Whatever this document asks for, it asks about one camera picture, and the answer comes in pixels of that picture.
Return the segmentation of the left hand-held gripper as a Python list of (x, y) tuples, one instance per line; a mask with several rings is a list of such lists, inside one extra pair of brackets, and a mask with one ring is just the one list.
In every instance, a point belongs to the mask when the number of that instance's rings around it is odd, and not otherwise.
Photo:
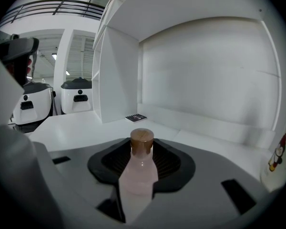
[(27, 83), (29, 56), (34, 55), (39, 46), (37, 38), (18, 38), (0, 44), (0, 59), (10, 62), (5, 66), (10, 75), (20, 85)]

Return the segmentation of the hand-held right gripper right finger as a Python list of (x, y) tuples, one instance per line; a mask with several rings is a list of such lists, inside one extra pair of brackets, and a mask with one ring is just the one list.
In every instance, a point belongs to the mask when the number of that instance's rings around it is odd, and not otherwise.
[[(140, 229), (244, 229), (273, 200), (273, 194), (253, 176), (219, 154), (163, 140), (195, 162), (192, 179), (175, 193), (157, 193), (132, 226)], [(236, 180), (255, 201), (241, 215), (222, 186)]]

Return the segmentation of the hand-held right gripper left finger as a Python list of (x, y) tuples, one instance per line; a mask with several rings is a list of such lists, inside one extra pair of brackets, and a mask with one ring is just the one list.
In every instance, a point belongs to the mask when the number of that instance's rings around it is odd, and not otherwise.
[(84, 199), (101, 228), (128, 229), (120, 198), (119, 178), (130, 159), (130, 139), (76, 149), (50, 151), (63, 180)]

